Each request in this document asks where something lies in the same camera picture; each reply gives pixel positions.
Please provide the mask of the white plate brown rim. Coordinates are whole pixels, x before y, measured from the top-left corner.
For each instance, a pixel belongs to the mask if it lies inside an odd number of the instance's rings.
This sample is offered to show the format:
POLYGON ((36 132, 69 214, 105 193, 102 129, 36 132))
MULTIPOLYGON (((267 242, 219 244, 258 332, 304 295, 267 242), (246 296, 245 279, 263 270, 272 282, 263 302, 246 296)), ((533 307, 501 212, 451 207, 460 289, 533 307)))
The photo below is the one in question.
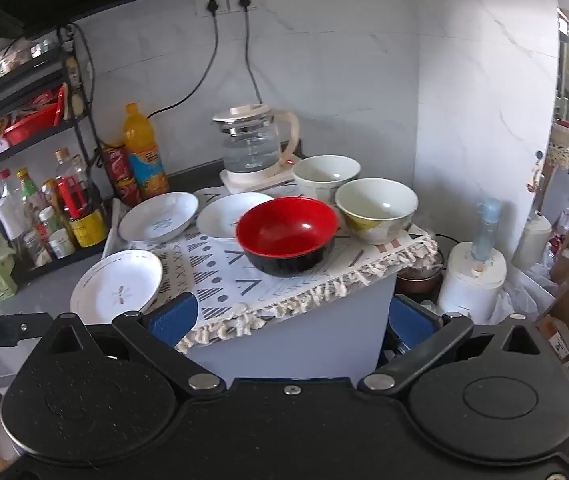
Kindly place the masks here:
POLYGON ((162 279, 162 262, 153 252, 117 252, 98 261, 80 278, 71 294, 70 310, 85 325, 110 324, 120 314, 150 307, 162 279))

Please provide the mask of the white plate Sweet print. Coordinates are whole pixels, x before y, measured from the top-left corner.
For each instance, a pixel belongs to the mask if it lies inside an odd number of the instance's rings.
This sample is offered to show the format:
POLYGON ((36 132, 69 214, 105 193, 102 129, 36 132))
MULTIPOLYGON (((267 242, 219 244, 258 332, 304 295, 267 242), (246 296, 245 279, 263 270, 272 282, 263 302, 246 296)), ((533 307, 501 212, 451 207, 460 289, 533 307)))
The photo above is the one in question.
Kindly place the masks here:
POLYGON ((199 200, 191 193, 154 196, 124 215, 118 234, 126 242, 164 243, 188 228, 198 208, 199 200))

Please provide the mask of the white plate Bakery print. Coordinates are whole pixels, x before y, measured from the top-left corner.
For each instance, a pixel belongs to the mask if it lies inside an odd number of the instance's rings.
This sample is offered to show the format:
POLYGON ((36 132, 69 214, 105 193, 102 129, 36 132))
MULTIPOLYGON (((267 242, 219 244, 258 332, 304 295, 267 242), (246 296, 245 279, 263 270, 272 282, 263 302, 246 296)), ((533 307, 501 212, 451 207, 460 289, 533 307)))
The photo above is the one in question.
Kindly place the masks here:
POLYGON ((219 240, 233 240, 241 217, 272 197, 264 193, 232 194, 207 205, 200 213, 196 226, 203 234, 219 240))

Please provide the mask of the cream bowl with yellow pattern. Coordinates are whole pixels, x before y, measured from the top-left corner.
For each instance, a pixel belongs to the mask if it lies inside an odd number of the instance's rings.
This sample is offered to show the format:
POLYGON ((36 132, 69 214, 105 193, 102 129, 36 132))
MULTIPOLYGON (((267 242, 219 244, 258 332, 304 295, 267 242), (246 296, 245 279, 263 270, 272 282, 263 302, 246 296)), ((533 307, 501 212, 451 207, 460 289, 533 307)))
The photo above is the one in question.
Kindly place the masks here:
POLYGON ((394 240, 409 226, 419 207, 412 188, 382 178, 347 182, 336 191, 334 199, 350 232, 374 245, 394 240))

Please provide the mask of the red and black bowl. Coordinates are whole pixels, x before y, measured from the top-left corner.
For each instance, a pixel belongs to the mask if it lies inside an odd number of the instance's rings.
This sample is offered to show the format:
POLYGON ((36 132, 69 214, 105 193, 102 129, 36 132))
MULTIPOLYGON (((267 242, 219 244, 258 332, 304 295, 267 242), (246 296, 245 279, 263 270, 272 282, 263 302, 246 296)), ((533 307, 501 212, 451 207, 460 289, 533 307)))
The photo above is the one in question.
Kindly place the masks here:
POLYGON ((245 212, 236 239, 256 269, 279 278, 307 273, 331 254, 339 218, 307 197, 279 197, 245 212))

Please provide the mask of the white bowl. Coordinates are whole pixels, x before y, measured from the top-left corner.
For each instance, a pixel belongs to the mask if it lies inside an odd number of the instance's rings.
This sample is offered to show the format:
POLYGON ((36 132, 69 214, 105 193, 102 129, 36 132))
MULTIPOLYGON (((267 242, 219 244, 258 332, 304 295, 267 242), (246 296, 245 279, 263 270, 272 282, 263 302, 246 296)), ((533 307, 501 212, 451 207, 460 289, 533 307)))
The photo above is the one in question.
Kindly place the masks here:
POLYGON ((297 162, 292 174, 299 192, 305 197, 335 204, 335 193, 345 183, 359 177, 361 165, 342 155, 311 156, 297 162))

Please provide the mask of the dark pot with trash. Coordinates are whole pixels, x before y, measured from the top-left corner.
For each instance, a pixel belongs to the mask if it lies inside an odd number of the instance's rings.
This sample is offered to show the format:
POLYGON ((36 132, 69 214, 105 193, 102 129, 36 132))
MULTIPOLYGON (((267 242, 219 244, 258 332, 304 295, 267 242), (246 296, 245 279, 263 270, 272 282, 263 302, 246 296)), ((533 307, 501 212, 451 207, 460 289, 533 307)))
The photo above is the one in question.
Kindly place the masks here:
POLYGON ((396 292, 404 295, 431 295, 443 281, 444 258, 434 257, 429 266, 407 268, 397 274, 396 292))

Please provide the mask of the white rice cooker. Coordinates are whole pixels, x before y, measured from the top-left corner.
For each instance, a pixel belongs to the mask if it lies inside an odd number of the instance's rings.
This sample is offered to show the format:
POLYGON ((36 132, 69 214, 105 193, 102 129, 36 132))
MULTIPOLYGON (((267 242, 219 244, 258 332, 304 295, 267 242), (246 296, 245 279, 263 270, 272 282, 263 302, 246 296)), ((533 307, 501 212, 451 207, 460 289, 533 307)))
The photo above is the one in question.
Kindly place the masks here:
POLYGON ((493 249, 486 261, 479 262, 473 258, 471 242, 459 243, 449 254, 437 306, 445 313, 467 315, 475 324, 488 324, 507 274, 499 250, 493 249))

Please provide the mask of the white cap bottle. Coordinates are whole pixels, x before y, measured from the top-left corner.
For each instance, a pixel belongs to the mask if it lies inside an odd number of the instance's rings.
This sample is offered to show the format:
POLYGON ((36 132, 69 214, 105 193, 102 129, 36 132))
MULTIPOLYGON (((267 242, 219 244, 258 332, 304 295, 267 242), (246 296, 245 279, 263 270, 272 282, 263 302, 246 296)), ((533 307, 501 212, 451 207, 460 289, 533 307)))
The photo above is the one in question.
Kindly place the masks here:
POLYGON ((24 235, 27 233, 27 222, 21 199, 18 195, 18 187, 12 178, 11 171, 6 168, 0 171, 0 222, 11 246, 15 250, 22 266, 28 268, 32 263, 26 249, 24 235))

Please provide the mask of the green cap sauce bottle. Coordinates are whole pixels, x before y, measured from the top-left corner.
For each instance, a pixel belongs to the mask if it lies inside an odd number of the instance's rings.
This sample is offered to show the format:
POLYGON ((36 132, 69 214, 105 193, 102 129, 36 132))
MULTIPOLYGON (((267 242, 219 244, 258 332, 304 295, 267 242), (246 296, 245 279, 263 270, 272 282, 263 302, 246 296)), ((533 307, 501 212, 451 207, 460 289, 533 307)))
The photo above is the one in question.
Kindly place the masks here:
POLYGON ((38 190, 26 168, 20 169, 16 176, 20 181, 22 203, 26 218, 37 232, 45 250, 50 257, 53 257, 53 252, 48 242, 47 228, 42 223, 42 220, 39 219, 39 214, 47 207, 45 197, 38 190))

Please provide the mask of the soy sauce bottle yellow label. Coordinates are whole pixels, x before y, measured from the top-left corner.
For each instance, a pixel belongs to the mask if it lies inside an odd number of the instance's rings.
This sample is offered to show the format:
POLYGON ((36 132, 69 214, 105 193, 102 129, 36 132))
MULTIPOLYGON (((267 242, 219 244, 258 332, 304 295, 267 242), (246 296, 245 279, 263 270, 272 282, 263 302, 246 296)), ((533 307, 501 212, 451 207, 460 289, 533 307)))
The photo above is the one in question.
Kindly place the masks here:
POLYGON ((100 202, 94 198, 92 184, 84 170, 79 170, 67 148, 56 151, 56 185, 64 214, 81 248, 96 246, 106 239, 108 229, 100 202))

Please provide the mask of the light blue water bottle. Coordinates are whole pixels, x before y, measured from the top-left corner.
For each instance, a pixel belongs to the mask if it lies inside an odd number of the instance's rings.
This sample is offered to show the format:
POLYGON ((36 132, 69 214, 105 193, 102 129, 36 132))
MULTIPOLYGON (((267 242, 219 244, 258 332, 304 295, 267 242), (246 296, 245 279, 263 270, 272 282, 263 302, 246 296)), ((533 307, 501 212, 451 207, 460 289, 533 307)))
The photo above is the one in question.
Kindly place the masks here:
POLYGON ((478 205, 478 222, 472 242, 472 256, 478 262, 489 259, 496 244, 502 203, 493 197, 487 197, 478 205))

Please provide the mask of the red snack can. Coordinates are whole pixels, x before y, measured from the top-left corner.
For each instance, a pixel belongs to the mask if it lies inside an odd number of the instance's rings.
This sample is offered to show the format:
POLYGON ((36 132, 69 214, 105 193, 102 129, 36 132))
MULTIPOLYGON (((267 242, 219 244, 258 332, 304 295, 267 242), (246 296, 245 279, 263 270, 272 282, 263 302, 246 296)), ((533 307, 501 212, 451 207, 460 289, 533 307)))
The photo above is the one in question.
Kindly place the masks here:
POLYGON ((130 168, 127 152, 123 144, 102 145, 103 162, 106 165, 117 197, 128 207, 135 207, 142 202, 138 184, 130 168))

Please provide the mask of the black metal spice rack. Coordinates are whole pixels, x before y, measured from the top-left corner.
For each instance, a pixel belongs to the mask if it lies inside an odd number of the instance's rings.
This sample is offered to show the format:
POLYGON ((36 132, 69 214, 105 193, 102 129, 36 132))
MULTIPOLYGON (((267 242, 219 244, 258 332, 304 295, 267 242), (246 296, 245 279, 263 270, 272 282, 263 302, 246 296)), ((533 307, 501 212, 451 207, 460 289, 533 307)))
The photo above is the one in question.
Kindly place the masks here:
POLYGON ((103 200, 92 169, 103 167, 102 141, 92 117, 94 90, 85 88, 82 70, 68 64, 78 58, 75 40, 85 40, 71 22, 57 29, 57 43, 41 55, 0 76, 0 162, 72 129, 86 165, 91 196, 103 200))

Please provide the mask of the glass electric kettle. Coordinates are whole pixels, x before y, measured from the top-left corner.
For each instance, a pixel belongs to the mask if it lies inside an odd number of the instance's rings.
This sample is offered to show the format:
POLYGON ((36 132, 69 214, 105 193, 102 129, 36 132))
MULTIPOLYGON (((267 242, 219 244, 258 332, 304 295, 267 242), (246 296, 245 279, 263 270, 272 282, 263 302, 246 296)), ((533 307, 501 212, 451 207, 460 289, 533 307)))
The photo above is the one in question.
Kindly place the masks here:
POLYGON ((222 133, 222 160, 230 174, 278 171, 299 142, 301 126, 292 112, 266 104, 229 108, 213 117, 222 133))

